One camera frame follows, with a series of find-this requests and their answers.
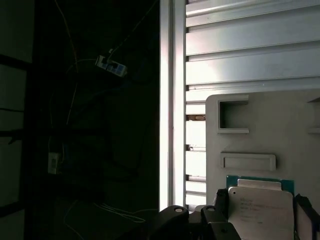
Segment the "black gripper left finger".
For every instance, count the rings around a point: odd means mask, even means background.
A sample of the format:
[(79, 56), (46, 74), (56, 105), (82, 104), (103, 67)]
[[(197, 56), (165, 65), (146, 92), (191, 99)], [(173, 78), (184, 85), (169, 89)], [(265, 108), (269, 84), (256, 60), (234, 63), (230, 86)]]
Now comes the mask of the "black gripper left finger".
[(161, 211), (158, 220), (160, 240), (239, 240), (240, 236), (228, 222), (229, 194), (218, 189), (213, 205), (198, 206), (193, 212), (180, 206)]

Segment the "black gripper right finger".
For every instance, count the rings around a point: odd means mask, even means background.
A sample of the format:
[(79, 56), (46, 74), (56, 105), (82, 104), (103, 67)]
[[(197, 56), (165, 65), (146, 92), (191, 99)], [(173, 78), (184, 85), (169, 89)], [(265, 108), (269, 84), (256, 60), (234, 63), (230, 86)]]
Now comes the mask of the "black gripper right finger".
[(306, 196), (297, 194), (294, 198), (295, 228), (299, 240), (320, 239), (320, 215)]

